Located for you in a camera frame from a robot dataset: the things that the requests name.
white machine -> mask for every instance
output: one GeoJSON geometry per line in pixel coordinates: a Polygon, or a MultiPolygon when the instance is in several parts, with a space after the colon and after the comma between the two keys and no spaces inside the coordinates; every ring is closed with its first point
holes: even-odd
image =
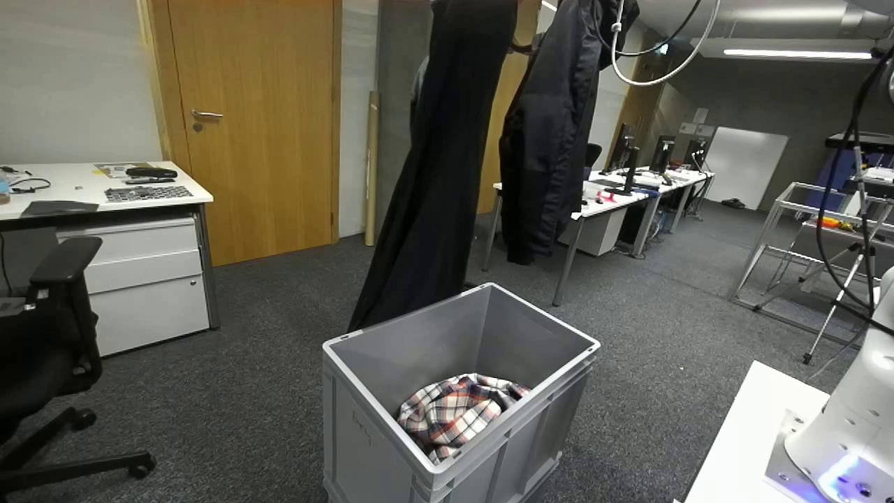
{"type": "MultiPolygon", "coordinates": [[[[894,327],[894,271],[874,323],[894,327]]],[[[868,327],[863,352],[823,411],[784,439],[790,461],[829,501],[894,503],[894,339],[868,327]]]]}

black coat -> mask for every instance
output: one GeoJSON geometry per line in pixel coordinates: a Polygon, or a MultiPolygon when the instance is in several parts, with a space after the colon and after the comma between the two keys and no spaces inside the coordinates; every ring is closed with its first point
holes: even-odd
{"type": "Polygon", "coordinates": [[[554,254],[582,211],[583,148],[597,71],[613,65],[618,0],[562,0],[506,114],[501,142],[502,240],[512,262],[554,254]]]}
{"type": "Polygon", "coordinates": [[[434,0],[414,142],[351,327],[456,296],[476,229],[481,162],[518,0],[434,0]]]}

white drawer cabinet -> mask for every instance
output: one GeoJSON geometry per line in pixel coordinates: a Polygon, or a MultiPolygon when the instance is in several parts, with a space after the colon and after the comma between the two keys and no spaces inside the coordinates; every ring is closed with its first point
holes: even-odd
{"type": "Polygon", "coordinates": [[[101,356],[209,330],[195,219],[62,229],[59,240],[76,236],[103,240],[83,274],[101,356]]]}
{"type": "Polygon", "coordinates": [[[209,327],[200,276],[93,293],[101,356],[114,356],[209,327]]]}
{"type": "MultiPolygon", "coordinates": [[[[593,254],[593,257],[608,254],[618,243],[622,219],[627,219],[627,211],[583,222],[583,236],[582,236],[579,251],[593,254]]],[[[573,229],[575,228],[569,228],[562,236],[562,243],[568,243],[568,246],[573,243],[573,229]]]]}

gray plastic crate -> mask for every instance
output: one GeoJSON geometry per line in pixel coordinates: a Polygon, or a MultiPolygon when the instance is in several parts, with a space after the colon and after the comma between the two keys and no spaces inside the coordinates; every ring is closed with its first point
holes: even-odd
{"type": "Polygon", "coordinates": [[[597,341],[481,286],[323,345],[323,483],[335,503],[525,501],[559,466],[597,341]],[[530,395],[452,461],[434,464],[393,411],[417,390],[481,371],[530,395]]]}

metal stand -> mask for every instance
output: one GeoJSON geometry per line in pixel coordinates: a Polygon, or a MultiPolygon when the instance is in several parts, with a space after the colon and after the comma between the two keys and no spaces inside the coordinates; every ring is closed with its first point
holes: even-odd
{"type": "Polygon", "coordinates": [[[758,240],[758,246],[755,246],[755,251],[752,251],[752,257],[748,257],[748,262],[745,262],[742,276],[737,281],[737,286],[734,286],[734,290],[733,290],[733,299],[737,299],[737,303],[742,299],[745,283],[752,281],[761,257],[763,257],[766,249],[768,249],[772,233],[779,228],[779,219],[783,219],[783,211],[784,211],[784,208],[779,205],[779,200],[777,200],[777,205],[772,208],[772,214],[766,215],[763,229],[761,229],[761,240],[758,240]]]}
{"type": "MultiPolygon", "coordinates": [[[[784,281],[790,262],[808,262],[805,271],[798,274],[798,286],[808,286],[811,281],[816,281],[823,267],[816,260],[816,257],[808,257],[808,254],[798,254],[798,251],[790,251],[790,249],[779,249],[779,246],[768,246],[766,251],[773,251],[783,257],[779,269],[773,271],[768,288],[766,288],[766,296],[761,303],[752,306],[755,314],[761,314],[768,303],[777,299],[777,286],[784,281]]],[[[844,260],[844,254],[851,254],[856,249],[840,249],[836,257],[829,257],[829,262],[837,262],[844,260]]]]}
{"type": "Polygon", "coordinates": [[[646,251],[646,243],[652,237],[652,225],[653,225],[653,215],[659,214],[659,205],[663,205],[663,197],[653,197],[646,205],[642,225],[639,225],[639,233],[638,233],[638,240],[633,240],[633,257],[642,257],[642,251],[646,251]]]}
{"type": "Polygon", "coordinates": [[[836,314],[837,314],[837,303],[844,303],[844,290],[847,290],[850,283],[857,276],[861,267],[863,267],[863,254],[857,254],[856,267],[847,271],[847,281],[844,281],[844,288],[840,288],[837,296],[836,296],[836,306],[829,309],[828,320],[822,323],[822,327],[819,327],[819,332],[816,332],[816,339],[812,339],[812,348],[811,348],[811,349],[805,352],[805,357],[803,357],[805,367],[812,363],[812,356],[816,356],[822,339],[828,337],[828,330],[829,330],[829,324],[832,324],[832,320],[836,320],[836,314]]]}
{"type": "Polygon", "coordinates": [[[492,254],[494,254],[494,240],[497,240],[497,228],[501,228],[501,214],[502,214],[502,191],[494,191],[494,214],[492,214],[492,229],[485,233],[485,246],[481,257],[481,271],[492,271],[492,254]]]}
{"type": "Polygon", "coordinates": [[[674,225],[670,225],[670,236],[675,233],[675,228],[680,228],[682,215],[688,214],[688,205],[689,205],[694,188],[695,188],[695,186],[689,186],[689,188],[685,188],[685,191],[682,191],[682,200],[680,200],[680,208],[675,208],[675,215],[674,215],[674,225]]]}
{"type": "Polygon", "coordinates": [[[554,309],[562,306],[562,288],[565,288],[565,283],[569,276],[569,267],[575,262],[582,237],[583,237],[583,222],[575,222],[575,240],[568,246],[565,271],[562,271],[562,281],[559,281],[557,293],[554,293],[554,309]]]}
{"type": "Polygon", "coordinates": [[[708,200],[709,183],[713,183],[713,177],[708,177],[708,180],[701,183],[701,188],[694,194],[689,215],[699,215],[699,208],[701,208],[701,202],[708,200]]]}

